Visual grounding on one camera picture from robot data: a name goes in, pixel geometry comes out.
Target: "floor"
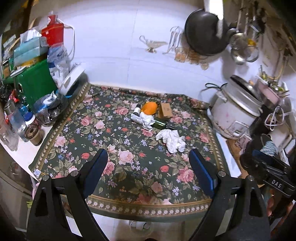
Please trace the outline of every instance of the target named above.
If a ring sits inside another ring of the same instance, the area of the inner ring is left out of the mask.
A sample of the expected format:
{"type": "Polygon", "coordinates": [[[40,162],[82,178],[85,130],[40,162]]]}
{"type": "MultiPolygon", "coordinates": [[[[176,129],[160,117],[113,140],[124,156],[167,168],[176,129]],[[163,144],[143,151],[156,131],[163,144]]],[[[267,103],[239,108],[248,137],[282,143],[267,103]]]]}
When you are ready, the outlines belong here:
{"type": "MultiPolygon", "coordinates": [[[[229,209],[225,212],[224,219],[220,229],[217,232],[217,235],[226,231],[231,213],[232,209],[229,209]]],[[[154,238],[158,241],[187,241],[193,234],[194,230],[197,228],[198,224],[201,222],[200,218],[179,223],[153,223],[153,231],[151,235],[140,236],[130,230],[129,220],[110,218],[94,213],[93,215],[100,228],[103,230],[110,241],[143,241],[147,238],[154,238]]],[[[70,217],[67,217],[67,220],[71,231],[77,235],[80,235],[75,220],[70,217]]]]}

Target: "blue gripper pad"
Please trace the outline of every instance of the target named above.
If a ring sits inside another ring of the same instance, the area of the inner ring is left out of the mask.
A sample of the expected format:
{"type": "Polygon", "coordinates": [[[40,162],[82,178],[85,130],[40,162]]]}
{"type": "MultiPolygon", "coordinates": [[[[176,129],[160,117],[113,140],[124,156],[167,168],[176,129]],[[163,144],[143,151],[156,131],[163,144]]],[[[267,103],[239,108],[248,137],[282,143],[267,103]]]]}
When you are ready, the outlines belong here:
{"type": "Polygon", "coordinates": [[[207,162],[197,149],[192,149],[189,152],[189,163],[203,192],[212,198],[217,183],[215,178],[215,166],[207,162]]]}

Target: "small cardboard box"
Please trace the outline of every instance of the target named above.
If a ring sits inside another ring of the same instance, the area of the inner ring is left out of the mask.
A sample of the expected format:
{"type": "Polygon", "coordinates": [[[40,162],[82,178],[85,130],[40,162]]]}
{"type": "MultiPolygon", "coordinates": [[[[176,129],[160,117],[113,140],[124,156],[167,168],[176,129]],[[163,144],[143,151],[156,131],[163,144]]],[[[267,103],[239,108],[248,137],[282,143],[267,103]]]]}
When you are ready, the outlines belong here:
{"type": "Polygon", "coordinates": [[[161,119],[169,119],[173,116],[170,103],[161,103],[159,106],[158,117],[161,119]]]}

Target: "metal screw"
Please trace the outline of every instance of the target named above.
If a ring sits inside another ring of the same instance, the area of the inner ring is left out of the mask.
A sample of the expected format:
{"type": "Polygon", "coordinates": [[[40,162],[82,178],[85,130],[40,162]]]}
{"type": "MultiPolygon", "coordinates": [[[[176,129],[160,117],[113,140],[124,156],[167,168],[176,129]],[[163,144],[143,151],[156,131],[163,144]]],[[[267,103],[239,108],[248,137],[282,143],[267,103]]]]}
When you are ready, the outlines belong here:
{"type": "Polygon", "coordinates": [[[43,176],[43,178],[42,178],[43,181],[47,181],[48,179],[49,179],[49,175],[45,175],[45,176],[43,176]]]}
{"type": "Polygon", "coordinates": [[[254,178],[253,176],[251,176],[251,175],[248,176],[248,179],[249,179],[251,182],[255,180],[255,178],[254,178]]]}
{"type": "Polygon", "coordinates": [[[77,175],[78,175],[78,171],[77,170],[74,170],[74,171],[71,171],[71,173],[70,173],[70,175],[72,176],[72,177],[76,177],[77,175]]]}
{"type": "Polygon", "coordinates": [[[225,171],[219,171],[219,172],[218,172],[218,175],[219,175],[220,177],[224,177],[224,176],[226,176],[226,172],[225,172],[225,171]]]}

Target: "bottle cap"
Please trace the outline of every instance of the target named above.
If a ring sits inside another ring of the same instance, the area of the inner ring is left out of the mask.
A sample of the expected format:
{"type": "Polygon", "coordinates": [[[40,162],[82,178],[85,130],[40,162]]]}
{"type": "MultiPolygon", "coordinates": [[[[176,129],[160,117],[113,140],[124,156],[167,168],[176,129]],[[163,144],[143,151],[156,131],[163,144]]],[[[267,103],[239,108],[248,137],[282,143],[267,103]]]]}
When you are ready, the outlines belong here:
{"type": "Polygon", "coordinates": [[[4,111],[7,115],[12,114],[15,111],[15,103],[13,100],[9,100],[4,106],[4,111]]]}
{"type": "Polygon", "coordinates": [[[25,121],[29,121],[33,118],[33,113],[32,112],[28,112],[24,115],[24,119],[25,121]]]}

